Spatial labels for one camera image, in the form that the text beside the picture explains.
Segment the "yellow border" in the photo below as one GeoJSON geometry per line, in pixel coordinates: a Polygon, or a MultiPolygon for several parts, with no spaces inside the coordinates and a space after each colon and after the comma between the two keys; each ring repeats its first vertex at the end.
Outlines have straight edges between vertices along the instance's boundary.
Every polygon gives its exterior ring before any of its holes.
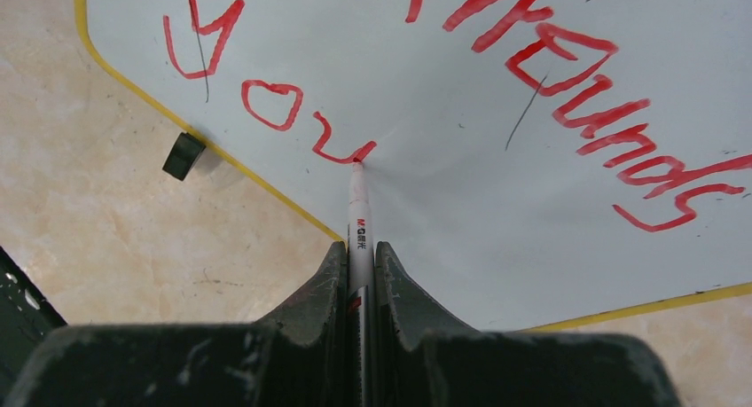
{"type": "MultiPolygon", "coordinates": [[[[149,97],[149,95],[146,92],[138,88],[138,86],[136,86],[133,82],[126,79],[125,76],[118,73],[117,70],[115,70],[112,66],[110,66],[102,58],[102,56],[99,55],[99,52],[97,51],[96,48],[94,48],[94,45],[91,43],[91,39],[89,38],[89,25],[88,25],[87,14],[86,14],[86,0],[74,0],[74,8],[75,8],[75,25],[78,28],[78,35],[81,37],[81,40],[84,46],[86,47],[86,49],[89,51],[89,54],[91,54],[94,60],[97,61],[97,63],[99,63],[99,65],[102,66],[102,68],[104,68],[106,72],[108,72],[112,77],[114,77],[120,83],[127,86],[130,90],[136,92],[136,94],[139,97],[141,97],[147,103],[151,104],[154,108],[159,110],[162,114],[169,117],[169,119],[175,122],[177,126],[179,126],[186,132],[190,133],[194,137],[201,140],[201,142],[204,143],[210,150],[222,156],[222,158],[227,160],[229,163],[231,163],[232,166],[240,169],[240,171],[242,171],[252,180],[256,181],[266,191],[274,195],[274,197],[282,200],[283,203],[291,207],[295,212],[300,214],[308,222],[314,224],[317,228],[323,231],[327,236],[335,240],[342,240],[340,236],[338,236],[334,231],[332,231],[332,229],[324,225],[324,223],[322,223],[321,221],[318,221],[318,219],[316,219],[309,212],[307,212],[302,207],[295,204],[295,202],[287,198],[284,194],[279,192],[276,188],[272,187],[269,183],[261,179],[261,177],[255,174],[251,169],[246,168],[242,163],[235,160],[232,156],[230,156],[227,152],[221,149],[218,145],[212,143],[210,140],[202,136],[196,129],[192,128],[191,125],[189,125],[188,123],[180,119],[176,114],[169,111],[167,107],[160,104],[159,101],[157,101],[156,99],[152,97],[149,97]]],[[[678,308],[678,307],[685,307],[688,305],[694,305],[696,303],[717,301],[720,299],[730,298],[733,296],[741,296],[743,294],[752,294],[752,283],[745,283],[742,285],[724,287],[722,289],[710,290],[710,291],[703,292],[703,293],[688,294],[686,296],[679,296],[677,298],[671,298],[671,299],[666,299],[663,301],[646,303],[646,304],[637,305],[634,307],[616,309],[613,311],[603,312],[600,314],[594,314],[591,316],[573,318],[571,320],[561,321],[559,323],[553,323],[550,325],[541,325],[539,327],[534,327],[530,330],[539,330],[539,331],[562,330],[562,329],[567,329],[571,327],[576,327],[579,325],[591,325],[594,323],[600,323],[602,321],[613,320],[616,318],[623,318],[623,317],[629,317],[629,316],[636,316],[638,314],[646,314],[648,312],[655,312],[655,311],[660,311],[663,309],[672,309],[672,308],[678,308]]]]}

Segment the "beige tile floor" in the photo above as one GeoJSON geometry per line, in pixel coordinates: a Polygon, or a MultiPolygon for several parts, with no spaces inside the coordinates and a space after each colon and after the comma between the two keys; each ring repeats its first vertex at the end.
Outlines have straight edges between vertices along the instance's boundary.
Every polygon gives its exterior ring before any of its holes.
{"type": "MultiPolygon", "coordinates": [[[[0,245],[73,324],[254,320],[331,240],[106,74],[73,0],[0,0],[0,245]]],[[[752,406],[752,295],[577,329],[635,334],[691,406],[752,406]]]]}

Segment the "black plastic mount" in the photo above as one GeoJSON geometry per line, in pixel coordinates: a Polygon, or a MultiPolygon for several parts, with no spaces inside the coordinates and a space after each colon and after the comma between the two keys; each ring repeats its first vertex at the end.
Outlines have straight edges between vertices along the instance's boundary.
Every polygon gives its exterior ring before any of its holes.
{"type": "MultiPolygon", "coordinates": [[[[73,326],[52,332],[8,397],[21,405],[353,405],[341,242],[265,317],[236,325],[73,326]]],[[[482,333],[376,249],[378,406],[678,407],[661,360],[619,334],[482,333]]]]}
{"type": "Polygon", "coordinates": [[[183,181],[206,148],[198,138],[184,132],[175,140],[162,170],[183,181]]]}
{"type": "Polygon", "coordinates": [[[0,404],[32,351],[66,321],[0,247],[0,404]]]}

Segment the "pen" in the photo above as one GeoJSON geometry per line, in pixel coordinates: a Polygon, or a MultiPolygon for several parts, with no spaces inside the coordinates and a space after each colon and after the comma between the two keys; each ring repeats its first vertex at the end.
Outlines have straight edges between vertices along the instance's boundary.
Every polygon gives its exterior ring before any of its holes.
{"type": "Polygon", "coordinates": [[[376,288],[373,273],[371,207],[363,163],[353,163],[348,208],[348,306],[350,343],[353,354],[353,397],[355,405],[376,406],[376,288]]]}

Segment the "whiteboard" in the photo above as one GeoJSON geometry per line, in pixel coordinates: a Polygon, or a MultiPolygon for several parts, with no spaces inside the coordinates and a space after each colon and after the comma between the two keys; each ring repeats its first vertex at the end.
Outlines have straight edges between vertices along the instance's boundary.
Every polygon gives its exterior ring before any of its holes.
{"type": "Polygon", "coordinates": [[[510,330],[752,281],[750,2],[86,10],[109,66],[341,236],[363,157],[376,239],[510,330]]]}

